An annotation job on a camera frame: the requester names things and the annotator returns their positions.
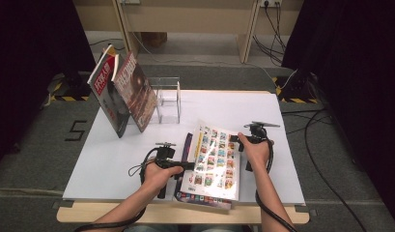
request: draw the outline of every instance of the wire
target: wire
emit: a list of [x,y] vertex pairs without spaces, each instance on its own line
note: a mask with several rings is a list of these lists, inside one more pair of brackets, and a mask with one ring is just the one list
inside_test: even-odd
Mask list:
[[[267,173],[269,173],[270,170],[271,170],[272,160],[273,160],[272,142],[271,142],[271,140],[268,139],[267,134],[263,130],[262,130],[262,132],[263,132],[263,135],[265,137],[265,140],[266,140],[266,142],[268,144],[268,148],[269,148],[269,158],[268,158],[268,164],[267,164]],[[255,190],[255,201],[257,202],[257,204],[260,206],[260,208],[264,212],[266,212],[269,216],[271,216],[276,221],[278,221],[286,229],[288,229],[291,232],[296,232],[296,230],[293,228],[293,226],[290,223],[288,223],[286,220],[284,220],[282,217],[280,217],[275,212],[270,210],[266,205],[264,205],[264,203],[261,201],[260,196],[258,195],[258,191],[257,190]]]
[[263,45],[263,44],[258,40],[257,36],[253,36],[253,39],[254,39],[254,41],[255,41],[255,44],[257,44],[257,46],[260,48],[260,50],[261,50],[263,53],[265,53],[266,55],[269,56],[269,58],[271,59],[272,64],[275,65],[275,66],[281,67],[281,63],[282,63],[281,59],[279,59],[277,56],[275,56],[274,54],[272,54],[272,51],[273,51],[274,53],[278,53],[278,54],[281,54],[281,55],[283,55],[284,53],[279,52],[279,51],[275,51],[275,50],[272,50],[271,48],[266,47],[265,45]]
[[346,203],[346,201],[339,195],[339,193],[330,185],[330,183],[327,181],[327,179],[324,177],[322,171],[318,167],[318,165],[315,163],[314,157],[312,156],[311,150],[309,149],[309,144],[308,144],[308,128],[311,124],[311,122],[314,120],[314,118],[321,113],[322,110],[317,111],[312,118],[308,121],[308,123],[305,126],[305,132],[304,132],[304,139],[305,139],[305,146],[306,146],[306,151],[308,152],[309,158],[312,161],[313,165],[315,166],[315,169],[317,170],[318,174],[321,176],[323,181],[326,183],[326,185],[329,187],[329,189],[338,197],[338,199],[342,202],[342,204],[348,209],[348,211],[353,215],[353,218],[357,221],[359,224],[360,228],[363,231],[367,231],[366,228],[363,226],[362,222],[360,219],[357,217],[357,215],[354,213],[354,211],[351,209],[351,207]]
[[122,41],[123,39],[107,39],[107,40],[102,40],[102,41],[98,41],[95,43],[89,43],[89,45],[96,45],[96,44],[100,44],[100,43],[104,43],[104,42],[108,42],[108,41]]
[[[128,175],[131,177],[140,169],[140,183],[143,185],[143,183],[145,182],[146,166],[151,162],[151,160],[149,159],[149,156],[151,153],[153,153],[154,151],[157,151],[157,150],[158,150],[158,148],[153,148],[145,156],[145,159],[143,160],[143,162],[140,165],[135,165],[135,166],[131,167],[131,169],[128,170]],[[133,168],[136,168],[136,167],[138,167],[138,169],[136,169],[134,171],[134,173],[130,174],[130,170],[132,170]],[[91,230],[91,229],[118,228],[118,227],[128,226],[128,225],[131,225],[134,222],[136,222],[138,219],[140,219],[144,215],[145,212],[146,212],[146,207],[143,210],[141,210],[139,212],[139,214],[137,214],[137,216],[134,218],[119,221],[119,222],[86,224],[86,225],[82,225],[82,226],[78,227],[74,231],[79,232],[79,231],[86,231],[86,230]]]
[[282,115],[284,114],[292,114],[292,113],[309,113],[309,112],[318,112],[320,110],[324,110],[324,108],[322,109],[308,109],[308,110],[295,110],[295,111],[285,111],[285,112],[281,112]]
[[[292,116],[297,116],[297,117],[303,117],[303,118],[311,119],[310,117],[297,115],[297,114],[293,114]],[[327,123],[327,122],[322,121],[322,119],[327,118],[327,117],[330,117],[330,116],[324,116],[323,118],[320,118],[320,119],[314,119],[314,122],[312,124],[310,124],[310,125],[313,125],[313,124],[316,124],[316,123],[323,123],[323,124],[327,124],[327,125],[333,125],[332,123]],[[291,133],[294,133],[294,132],[297,132],[297,131],[302,131],[302,130],[305,130],[305,128],[292,130],[292,131],[286,132],[286,134],[291,134]]]
[[293,71],[293,72],[290,74],[290,76],[288,76],[287,81],[285,81],[285,83],[284,83],[284,85],[283,85],[282,87],[279,87],[279,86],[277,86],[277,85],[275,84],[276,88],[277,88],[277,89],[280,89],[280,90],[284,89],[284,88],[288,85],[288,83],[290,83],[290,79],[296,74],[296,72],[297,72],[297,70]]
[[264,7],[264,10],[265,10],[265,12],[266,12],[266,16],[267,16],[267,18],[268,18],[268,21],[269,21],[269,23],[271,24],[271,27],[272,27],[272,30],[273,30],[273,32],[275,33],[274,34],[274,40],[277,40],[278,41],[278,43],[281,45],[281,47],[282,47],[282,49],[285,51],[285,44],[284,44],[284,42],[282,41],[282,39],[281,39],[281,35],[280,35],[280,31],[279,31],[279,23],[280,23],[280,20],[281,20],[281,5],[277,2],[277,3],[275,3],[276,4],[276,12],[277,12],[277,29],[275,29],[275,26],[274,26],[274,24],[273,24],[273,22],[272,22],[272,20],[271,20],[271,18],[269,17],[269,14],[268,14],[268,11],[267,11],[267,9],[268,9],[268,5],[266,5],[265,7]]

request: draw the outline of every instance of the handheld controller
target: handheld controller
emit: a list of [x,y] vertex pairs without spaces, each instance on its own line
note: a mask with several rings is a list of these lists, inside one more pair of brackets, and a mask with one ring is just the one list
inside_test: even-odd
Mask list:
[[[271,162],[272,162],[272,158],[273,158],[273,150],[272,150],[272,143],[269,141],[269,139],[267,137],[267,130],[264,128],[266,126],[278,127],[277,125],[267,124],[267,123],[262,123],[262,122],[252,122],[251,124],[245,125],[244,127],[245,128],[249,127],[249,130],[251,131],[251,136],[246,136],[248,141],[250,141],[251,143],[257,144],[257,143],[261,143],[264,141],[268,142],[268,146],[269,146],[268,170],[270,170],[270,166],[271,166]],[[244,150],[244,145],[241,143],[238,136],[232,135],[231,141],[239,143],[239,145],[240,145],[239,152],[242,152]],[[245,166],[245,170],[252,172],[251,163],[249,161],[247,162],[247,164]]]
[[[156,145],[162,145],[157,148],[157,155],[155,156],[155,164],[161,168],[170,168],[174,166],[181,166],[184,170],[193,170],[194,162],[180,162],[180,161],[172,161],[174,157],[174,153],[176,152],[170,146],[176,146],[176,144],[172,143],[156,143]],[[160,190],[158,194],[158,199],[164,199],[166,197],[166,186]]]

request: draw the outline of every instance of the white paper surface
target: white paper surface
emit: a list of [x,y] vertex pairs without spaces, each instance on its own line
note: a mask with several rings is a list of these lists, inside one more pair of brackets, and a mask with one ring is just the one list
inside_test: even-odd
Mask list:
[[[140,164],[157,142],[175,143],[173,160],[181,160],[188,132],[193,132],[198,120],[228,131],[250,134],[244,125],[259,121],[280,125],[267,128],[274,140],[274,160],[269,173],[284,204],[303,204],[304,198],[291,156],[290,147],[277,98],[273,94],[255,92],[182,91],[182,115],[179,124],[150,124],[141,133],[128,125],[118,138],[102,110],[88,135],[79,159],[64,192],[70,200],[122,200],[140,187],[138,174],[128,176],[128,170]],[[246,156],[240,158],[240,202],[255,202],[255,181],[245,171]],[[174,194],[175,181],[167,185],[166,200]]]

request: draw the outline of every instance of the hand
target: hand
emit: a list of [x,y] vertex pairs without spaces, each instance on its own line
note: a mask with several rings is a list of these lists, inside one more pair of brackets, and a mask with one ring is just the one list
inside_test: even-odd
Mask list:
[[166,186],[170,177],[182,172],[183,168],[180,166],[163,169],[151,162],[146,167],[145,182],[142,187],[149,189],[154,195],[158,195],[160,190]]
[[258,144],[252,144],[241,132],[239,132],[239,139],[244,145],[244,150],[252,169],[255,171],[256,168],[266,168],[269,159],[268,143],[264,141]]

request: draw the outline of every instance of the book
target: book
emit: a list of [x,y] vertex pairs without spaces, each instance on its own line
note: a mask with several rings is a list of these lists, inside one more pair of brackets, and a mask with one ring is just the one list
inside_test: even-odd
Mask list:
[[122,66],[116,57],[114,46],[108,46],[92,71],[88,84],[113,129],[119,137],[122,137],[127,127],[130,112],[112,82],[113,75]]
[[157,105],[157,96],[142,68],[129,52],[125,62],[112,78],[140,131],[144,131]]
[[[182,161],[187,161],[192,136],[193,135],[189,133],[185,139]],[[183,182],[183,173],[179,174],[178,176],[175,191],[174,191],[174,197],[173,197],[174,200],[177,200],[178,202],[193,204],[193,205],[210,206],[218,209],[231,210],[232,207],[231,200],[183,192],[181,191],[182,182]]]
[[231,141],[234,131],[199,123],[194,132],[187,160],[195,162],[194,170],[183,174],[180,191],[239,200],[240,152],[239,144]]

